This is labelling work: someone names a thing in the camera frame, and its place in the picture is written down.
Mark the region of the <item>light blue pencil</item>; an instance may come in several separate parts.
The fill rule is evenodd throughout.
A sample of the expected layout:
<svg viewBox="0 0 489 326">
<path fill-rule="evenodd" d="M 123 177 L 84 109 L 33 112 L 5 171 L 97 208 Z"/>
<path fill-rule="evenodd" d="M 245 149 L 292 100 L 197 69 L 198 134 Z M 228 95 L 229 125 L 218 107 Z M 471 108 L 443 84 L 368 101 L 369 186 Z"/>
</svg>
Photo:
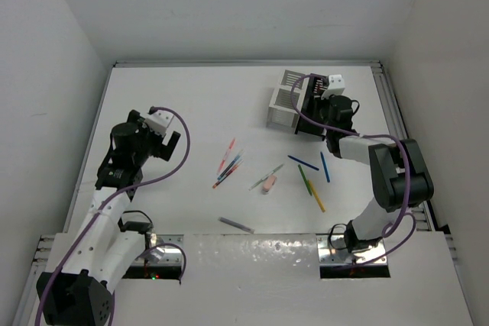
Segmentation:
<svg viewBox="0 0 489 326">
<path fill-rule="evenodd" d="M 321 161 L 322 161 L 323 170 L 324 170 L 324 173 L 325 173 L 326 182 L 327 183 L 330 183 L 331 182 L 331 178 L 330 178 L 330 174 L 329 174 L 329 168 L 328 168 L 327 163 L 326 163 L 326 160 L 325 160 L 325 155 L 324 155 L 324 153 L 322 151 L 320 152 L 320 157 L 321 157 Z"/>
</svg>

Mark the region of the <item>dark blue pencil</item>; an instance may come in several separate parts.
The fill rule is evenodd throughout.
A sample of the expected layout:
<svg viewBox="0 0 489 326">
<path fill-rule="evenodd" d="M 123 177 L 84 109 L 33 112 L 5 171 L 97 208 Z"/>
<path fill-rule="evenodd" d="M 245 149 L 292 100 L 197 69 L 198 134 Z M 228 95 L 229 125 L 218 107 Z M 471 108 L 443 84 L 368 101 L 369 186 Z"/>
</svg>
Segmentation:
<svg viewBox="0 0 489 326">
<path fill-rule="evenodd" d="M 301 160 L 301 159 L 299 159 L 299 158 L 297 158 L 297 157 L 294 157 L 294 156 L 292 156 L 292 155 L 287 155 L 287 157 L 288 157 L 289 159 L 293 160 L 294 162 L 297 162 L 298 164 L 301 164 L 301 165 L 303 165 L 303 166 L 306 166 L 306 167 L 308 167 L 308 168 L 310 168 L 310 169 L 313 169 L 313 170 L 315 170 L 315 171 L 319 171 L 319 167 L 317 167 L 317 166 L 315 166 L 315 165 L 312 165 L 311 163 L 307 163 L 306 161 Z"/>
</svg>

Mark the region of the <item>white green pen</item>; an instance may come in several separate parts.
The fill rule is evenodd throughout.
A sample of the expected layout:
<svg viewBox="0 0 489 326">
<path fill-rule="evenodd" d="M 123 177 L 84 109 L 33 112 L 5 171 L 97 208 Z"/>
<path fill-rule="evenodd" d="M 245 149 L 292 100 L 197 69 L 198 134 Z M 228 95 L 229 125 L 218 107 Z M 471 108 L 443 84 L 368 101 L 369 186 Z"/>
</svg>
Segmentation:
<svg viewBox="0 0 489 326">
<path fill-rule="evenodd" d="M 275 174 L 277 171 L 279 171 L 282 167 L 283 167 L 284 163 L 281 163 L 279 166 L 275 167 L 274 169 L 272 169 L 269 173 L 265 174 L 263 177 L 261 177 L 256 183 L 254 183 L 249 189 L 248 191 L 251 191 L 252 189 L 254 189 L 255 187 L 257 187 L 258 185 L 260 185 L 261 183 L 263 183 L 264 181 L 266 181 L 268 179 L 269 176 L 272 176 L 273 174 Z"/>
</svg>

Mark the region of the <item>green pencil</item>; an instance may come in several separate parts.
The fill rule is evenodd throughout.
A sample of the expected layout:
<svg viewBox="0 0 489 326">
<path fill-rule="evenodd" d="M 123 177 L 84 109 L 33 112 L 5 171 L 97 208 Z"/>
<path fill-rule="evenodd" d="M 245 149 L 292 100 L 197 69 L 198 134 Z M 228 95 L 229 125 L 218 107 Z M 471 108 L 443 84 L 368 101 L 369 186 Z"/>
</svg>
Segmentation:
<svg viewBox="0 0 489 326">
<path fill-rule="evenodd" d="M 307 192 L 309 193 L 309 195 L 310 195 L 310 196 L 312 196 L 312 195 L 313 195 L 313 193 L 312 193 L 312 190 L 311 190 L 311 188 L 310 188 L 310 186 L 309 186 L 309 181 L 308 181 L 308 179 L 306 178 L 306 175 L 305 175 L 305 173 L 304 173 L 304 171 L 303 171 L 303 167 L 302 167 L 302 165 L 301 165 L 301 164 L 298 164 L 297 166 L 298 166 L 298 169 L 299 169 L 299 171 L 300 171 L 300 175 L 301 175 L 301 177 L 302 177 L 302 179 L 303 179 L 303 181 L 304 181 L 304 184 L 305 184 L 305 186 L 306 186 L 306 190 L 307 190 Z"/>
</svg>

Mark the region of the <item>yellow pencil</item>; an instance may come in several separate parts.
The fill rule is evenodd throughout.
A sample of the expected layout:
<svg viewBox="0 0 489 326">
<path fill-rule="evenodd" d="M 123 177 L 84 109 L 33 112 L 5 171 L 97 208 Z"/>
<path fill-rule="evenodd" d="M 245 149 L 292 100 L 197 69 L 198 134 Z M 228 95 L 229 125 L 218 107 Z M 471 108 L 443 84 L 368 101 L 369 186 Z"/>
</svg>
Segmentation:
<svg viewBox="0 0 489 326">
<path fill-rule="evenodd" d="M 325 213 L 325 206 L 323 205 L 322 200 L 319 197 L 319 194 L 316 191 L 315 186 L 313 185 L 313 182 L 311 180 L 308 180 L 308 183 L 309 183 L 309 187 L 310 187 L 311 193 L 313 194 L 313 197 L 315 198 L 315 200 L 316 200 L 316 202 L 317 202 L 317 204 L 318 204 L 321 212 L 322 213 Z"/>
</svg>

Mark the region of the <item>pink eraser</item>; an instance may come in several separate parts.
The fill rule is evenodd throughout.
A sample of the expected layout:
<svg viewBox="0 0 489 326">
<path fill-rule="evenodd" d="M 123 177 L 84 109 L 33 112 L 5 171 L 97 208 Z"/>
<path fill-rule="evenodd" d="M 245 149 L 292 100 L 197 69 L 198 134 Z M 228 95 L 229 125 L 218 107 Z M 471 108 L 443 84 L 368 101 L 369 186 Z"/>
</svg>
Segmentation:
<svg viewBox="0 0 489 326">
<path fill-rule="evenodd" d="M 273 188 L 276 181 L 277 177 L 275 175 L 268 176 L 262 185 L 262 192 L 267 194 Z"/>
</svg>

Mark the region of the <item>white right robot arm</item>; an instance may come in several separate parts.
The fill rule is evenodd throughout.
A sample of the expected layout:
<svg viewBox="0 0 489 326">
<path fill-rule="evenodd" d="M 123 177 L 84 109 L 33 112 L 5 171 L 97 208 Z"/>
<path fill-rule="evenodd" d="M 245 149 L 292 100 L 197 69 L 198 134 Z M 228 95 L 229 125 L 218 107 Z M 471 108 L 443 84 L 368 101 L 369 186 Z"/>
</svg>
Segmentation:
<svg viewBox="0 0 489 326">
<path fill-rule="evenodd" d="M 433 197 L 434 185 L 418 143 L 387 134 L 360 135 L 353 128 L 359 103 L 343 95 L 313 98 L 313 116 L 327 126 L 325 142 L 335 157 L 370 167 L 373 198 L 343 234 L 349 253 L 389 237 L 409 208 Z"/>
</svg>

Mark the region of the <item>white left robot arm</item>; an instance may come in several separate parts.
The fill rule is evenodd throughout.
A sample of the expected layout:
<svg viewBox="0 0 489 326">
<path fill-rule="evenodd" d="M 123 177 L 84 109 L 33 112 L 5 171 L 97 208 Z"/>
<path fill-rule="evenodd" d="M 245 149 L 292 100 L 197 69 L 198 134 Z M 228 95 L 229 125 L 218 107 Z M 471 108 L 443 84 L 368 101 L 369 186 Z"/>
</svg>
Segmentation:
<svg viewBox="0 0 489 326">
<path fill-rule="evenodd" d="M 142 167 L 151 157 L 170 160 L 180 133 L 174 131 L 166 144 L 163 140 L 171 122 L 180 118 L 170 108 L 152 107 L 146 114 L 130 111 L 112 128 L 82 225 L 54 271 L 41 273 L 37 281 L 36 325 L 112 324 L 117 284 L 137 258 L 151 251 L 146 229 L 127 228 L 121 217 L 137 189 L 177 172 L 145 181 Z"/>
</svg>

